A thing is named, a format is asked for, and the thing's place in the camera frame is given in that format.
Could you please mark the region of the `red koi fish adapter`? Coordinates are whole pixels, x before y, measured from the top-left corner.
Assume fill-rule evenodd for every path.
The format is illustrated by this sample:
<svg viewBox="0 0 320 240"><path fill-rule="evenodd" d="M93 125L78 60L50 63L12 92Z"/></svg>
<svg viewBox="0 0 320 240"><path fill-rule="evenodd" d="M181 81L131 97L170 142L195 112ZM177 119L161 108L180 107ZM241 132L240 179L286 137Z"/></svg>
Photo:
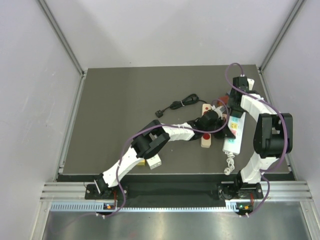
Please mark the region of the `red koi fish adapter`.
<svg viewBox="0 0 320 240"><path fill-rule="evenodd" d="M222 106L223 104L227 105L229 101L229 96L224 95L218 98L217 105Z"/></svg>

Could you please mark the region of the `white red power strip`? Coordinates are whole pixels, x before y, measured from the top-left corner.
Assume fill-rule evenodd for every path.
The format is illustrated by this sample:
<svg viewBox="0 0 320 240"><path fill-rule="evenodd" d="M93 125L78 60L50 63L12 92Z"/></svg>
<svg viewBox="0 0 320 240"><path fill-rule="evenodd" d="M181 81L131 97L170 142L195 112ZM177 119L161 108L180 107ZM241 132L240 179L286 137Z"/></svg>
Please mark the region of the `white red power strip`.
<svg viewBox="0 0 320 240"><path fill-rule="evenodd" d="M208 103L204 103L202 105L201 113L204 115L207 111L211 110L211 105ZM200 139L200 146L202 148L209 148L212 144L212 137L209 133L204 133L203 136Z"/></svg>

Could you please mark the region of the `white adapter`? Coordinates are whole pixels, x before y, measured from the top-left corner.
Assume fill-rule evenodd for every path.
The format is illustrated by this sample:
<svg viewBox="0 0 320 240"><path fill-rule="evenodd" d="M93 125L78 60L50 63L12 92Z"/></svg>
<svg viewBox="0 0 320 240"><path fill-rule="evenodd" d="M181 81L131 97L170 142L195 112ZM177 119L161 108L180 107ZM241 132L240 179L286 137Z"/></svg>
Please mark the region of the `white adapter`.
<svg viewBox="0 0 320 240"><path fill-rule="evenodd" d="M149 166L149 168L151 170L153 170L153 169L155 169L155 168L157 168L157 167L162 165L161 158L160 158L160 156L158 154L156 154L155 156L147 159L146 162L147 162L147 164L148 164L148 166Z"/></svg>

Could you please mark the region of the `yellow USB charger plug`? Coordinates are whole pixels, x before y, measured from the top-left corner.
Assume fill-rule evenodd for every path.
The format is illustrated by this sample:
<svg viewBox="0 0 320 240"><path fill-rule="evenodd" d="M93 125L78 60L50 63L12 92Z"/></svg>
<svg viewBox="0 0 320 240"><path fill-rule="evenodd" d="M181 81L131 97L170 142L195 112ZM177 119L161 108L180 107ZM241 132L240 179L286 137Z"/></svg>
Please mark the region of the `yellow USB charger plug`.
<svg viewBox="0 0 320 240"><path fill-rule="evenodd" d="M138 166L145 166L146 165L146 161L145 160L141 160L137 165Z"/></svg>

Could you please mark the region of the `pink USB charger plug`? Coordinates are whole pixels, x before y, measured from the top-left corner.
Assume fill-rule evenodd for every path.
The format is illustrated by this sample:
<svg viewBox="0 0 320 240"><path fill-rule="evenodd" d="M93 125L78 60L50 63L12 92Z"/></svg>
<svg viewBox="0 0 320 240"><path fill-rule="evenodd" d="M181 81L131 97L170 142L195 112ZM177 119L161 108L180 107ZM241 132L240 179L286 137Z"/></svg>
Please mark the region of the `pink USB charger plug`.
<svg viewBox="0 0 320 240"><path fill-rule="evenodd" d="M229 115L228 114L223 114L222 115L222 118L223 118L223 120L226 122L226 123L228 123L228 121L229 121Z"/></svg>

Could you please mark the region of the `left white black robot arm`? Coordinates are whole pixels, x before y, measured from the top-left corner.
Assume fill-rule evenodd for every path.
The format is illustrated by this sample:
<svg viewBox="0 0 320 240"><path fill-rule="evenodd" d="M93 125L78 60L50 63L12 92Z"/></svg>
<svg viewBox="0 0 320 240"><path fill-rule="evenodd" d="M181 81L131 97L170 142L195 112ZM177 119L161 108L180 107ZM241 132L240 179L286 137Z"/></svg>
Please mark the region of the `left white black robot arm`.
<svg viewBox="0 0 320 240"><path fill-rule="evenodd" d="M94 179L96 192L102 198L109 198L114 187L140 161L156 157L168 143L175 141L195 141L205 134L212 134L216 139L235 139L228 127L228 120L223 117L223 106L210 106L201 117L182 124L164 124L155 119L142 130L128 139L121 151L119 160L108 170Z"/></svg>

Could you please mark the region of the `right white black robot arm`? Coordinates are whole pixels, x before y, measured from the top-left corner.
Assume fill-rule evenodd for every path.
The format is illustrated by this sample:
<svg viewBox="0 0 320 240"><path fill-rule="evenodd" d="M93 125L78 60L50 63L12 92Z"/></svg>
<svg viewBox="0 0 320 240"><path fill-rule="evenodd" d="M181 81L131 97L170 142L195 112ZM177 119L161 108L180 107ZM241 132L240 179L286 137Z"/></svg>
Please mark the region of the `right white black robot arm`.
<svg viewBox="0 0 320 240"><path fill-rule="evenodd" d="M238 172L232 190L245 198L258 190L264 173L276 161L283 161L293 148L293 116L280 113L255 91L254 81L241 75L234 77L229 94L229 127L239 134L243 116L250 115L256 122L253 136L254 152L247 165Z"/></svg>

